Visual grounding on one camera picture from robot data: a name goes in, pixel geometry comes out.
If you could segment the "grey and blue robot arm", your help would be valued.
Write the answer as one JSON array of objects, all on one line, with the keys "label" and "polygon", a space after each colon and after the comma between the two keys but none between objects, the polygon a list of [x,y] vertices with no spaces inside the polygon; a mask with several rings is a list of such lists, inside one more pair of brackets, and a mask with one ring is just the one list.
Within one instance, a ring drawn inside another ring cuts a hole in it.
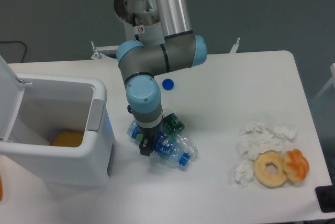
[{"label": "grey and blue robot arm", "polygon": [[163,123],[155,76],[203,64],[207,47],[193,33],[185,0],[115,0],[114,9],[132,26],[116,58],[129,108],[143,135],[140,153],[149,156]]}]

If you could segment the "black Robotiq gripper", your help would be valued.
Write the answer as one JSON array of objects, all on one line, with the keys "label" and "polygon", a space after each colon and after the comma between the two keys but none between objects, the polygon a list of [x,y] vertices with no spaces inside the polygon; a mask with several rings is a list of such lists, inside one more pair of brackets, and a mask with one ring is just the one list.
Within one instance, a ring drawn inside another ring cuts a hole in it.
[{"label": "black Robotiq gripper", "polygon": [[161,131],[162,124],[158,124],[153,128],[144,128],[140,125],[137,126],[140,131],[140,134],[137,136],[137,140],[140,141],[140,154],[144,156],[150,156],[153,152],[153,146],[157,135]]}]

